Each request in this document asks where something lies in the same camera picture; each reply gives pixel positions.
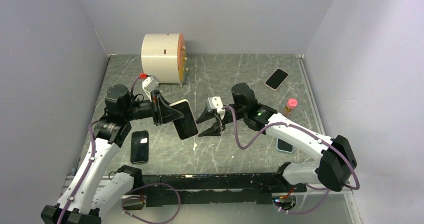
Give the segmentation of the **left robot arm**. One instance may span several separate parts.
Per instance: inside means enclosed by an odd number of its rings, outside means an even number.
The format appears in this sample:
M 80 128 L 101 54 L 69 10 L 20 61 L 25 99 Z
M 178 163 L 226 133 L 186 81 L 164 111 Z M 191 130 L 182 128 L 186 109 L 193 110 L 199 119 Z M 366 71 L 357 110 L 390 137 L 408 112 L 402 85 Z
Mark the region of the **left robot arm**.
M 142 190 L 141 170 L 129 166 L 118 169 L 116 177 L 101 191 L 98 187 L 129 134 L 132 120 L 152 118 L 159 125 L 184 117 L 158 90 L 151 94 L 151 100 L 141 101 L 125 85 L 108 89 L 104 115 L 88 127 L 91 141 L 82 167 L 57 203 L 44 207 L 40 216 L 45 224 L 100 224 L 123 194 Z

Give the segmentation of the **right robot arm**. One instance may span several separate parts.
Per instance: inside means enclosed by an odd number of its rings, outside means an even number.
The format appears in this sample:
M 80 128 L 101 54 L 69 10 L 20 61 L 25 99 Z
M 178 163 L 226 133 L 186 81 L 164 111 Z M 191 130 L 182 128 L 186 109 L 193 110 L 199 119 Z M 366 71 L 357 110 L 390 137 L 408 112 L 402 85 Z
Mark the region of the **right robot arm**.
M 314 132 L 291 121 L 274 108 L 261 104 L 246 83 L 231 89 L 233 103 L 223 105 L 218 96 L 206 101 L 205 109 L 196 122 L 215 119 L 200 136 L 220 136 L 226 125 L 233 124 L 238 148 L 246 150 L 259 135 L 270 135 L 296 147 L 312 157 L 308 163 L 286 162 L 275 172 L 275 186 L 282 192 L 297 184 L 320 183 L 328 190 L 343 188 L 358 190 L 360 182 L 355 172 L 357 161 L 348 139 Z

